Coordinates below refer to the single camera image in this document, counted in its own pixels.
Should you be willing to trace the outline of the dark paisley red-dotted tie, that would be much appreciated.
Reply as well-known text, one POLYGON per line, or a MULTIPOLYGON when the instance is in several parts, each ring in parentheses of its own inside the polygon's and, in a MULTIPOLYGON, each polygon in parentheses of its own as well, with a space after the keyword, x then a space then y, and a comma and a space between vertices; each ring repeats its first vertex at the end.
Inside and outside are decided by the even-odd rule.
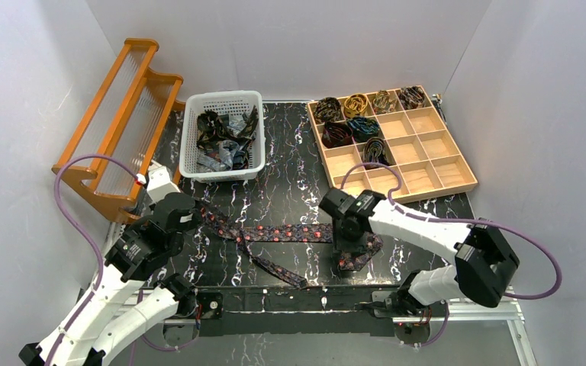
MULTIPOLYGON (((202 223, 210 228, 217 236, 229 239, 236 243, 237 248, 247 255, 253 263, 269 273, 271 276, 302 289, 307 287, 306 278, 277 265, 276 263, 254 255, 249 249, 250 242, 311 242, 333 243, 333 226, 329 223, 315 224, 285 224, 279 226, 258 225, 243 227, 232 221, 228 215, 203 201, 197 202, 202 217, 202 223)), ((345 250, 337 252, 337 265, 341 271, 359 271, 363 269, 383 246, 381 237, 375 234, 365 236, 365 250, 352 254, 345 250)))

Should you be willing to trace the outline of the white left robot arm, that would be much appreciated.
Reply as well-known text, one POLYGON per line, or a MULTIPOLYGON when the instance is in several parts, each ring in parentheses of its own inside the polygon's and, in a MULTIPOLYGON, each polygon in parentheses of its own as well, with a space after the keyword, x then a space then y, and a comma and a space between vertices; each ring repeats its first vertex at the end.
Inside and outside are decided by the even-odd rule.
POLYGON ((19 352, 25 365, 109 365, 158 322, 198 308, 194 285, 180 274, 157 281, 152 293, 118 316, 151 275, 179 254, 185 235, 202 222, 197 201, 169 193, 151 214, 127 226, 102 262, 91 289, 45 339, 19 352))

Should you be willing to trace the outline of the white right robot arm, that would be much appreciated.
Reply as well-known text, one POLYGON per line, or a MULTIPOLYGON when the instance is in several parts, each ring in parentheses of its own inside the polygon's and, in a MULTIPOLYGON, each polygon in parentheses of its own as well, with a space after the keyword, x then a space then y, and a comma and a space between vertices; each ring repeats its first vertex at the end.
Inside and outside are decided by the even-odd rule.
POLYGON ((319 208, 334 220, 342 242, 362 243, 367 234, 390 236, 446 260, 442 268, 410 274, 396 293, 383 301, 387 310, 417 313, 455 298, 495 308, 520 264, 500 230, 485 221, 440 219, 392 203, 371 190, 353 197, 332 188, 319 208))

